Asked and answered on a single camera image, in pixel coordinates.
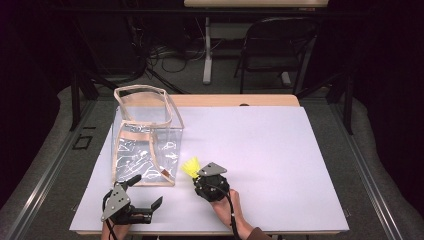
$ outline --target chair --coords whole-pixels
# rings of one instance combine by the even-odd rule
[[[317,35],[319,24],[308,18],[266,18],[247,31],[234,77],[241,69],[240,93],[247,72],[297,72],[296,91],[308,43]]]

